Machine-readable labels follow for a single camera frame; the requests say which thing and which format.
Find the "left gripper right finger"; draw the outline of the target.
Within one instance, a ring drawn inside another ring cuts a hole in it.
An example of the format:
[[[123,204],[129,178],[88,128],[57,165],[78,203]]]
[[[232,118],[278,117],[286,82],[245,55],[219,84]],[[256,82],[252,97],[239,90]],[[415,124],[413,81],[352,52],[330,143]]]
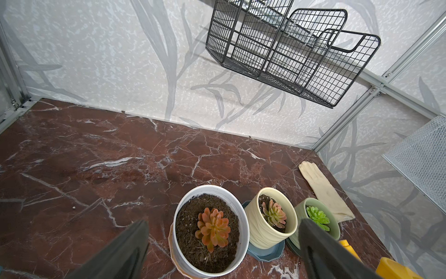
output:
[[[298,241],[309,279],[380,277],[310,219],[303,219],[300,222]]]

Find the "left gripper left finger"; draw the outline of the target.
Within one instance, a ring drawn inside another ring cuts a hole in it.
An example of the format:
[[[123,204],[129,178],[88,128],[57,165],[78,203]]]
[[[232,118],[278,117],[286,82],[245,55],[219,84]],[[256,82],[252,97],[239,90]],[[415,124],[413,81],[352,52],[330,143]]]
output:
[[[149,226],[132,223],[103,250],[70,273],[68,279],[138,279],[149,247]]]

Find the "yellow plastic watering can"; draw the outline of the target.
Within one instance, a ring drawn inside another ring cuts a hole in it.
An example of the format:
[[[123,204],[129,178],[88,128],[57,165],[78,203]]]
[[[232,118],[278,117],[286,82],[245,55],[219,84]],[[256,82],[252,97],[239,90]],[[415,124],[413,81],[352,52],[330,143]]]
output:
[[[376,274],[383,279],[423,279],[409,267],[403,266],[398,262],[382,257],[376,268]]]

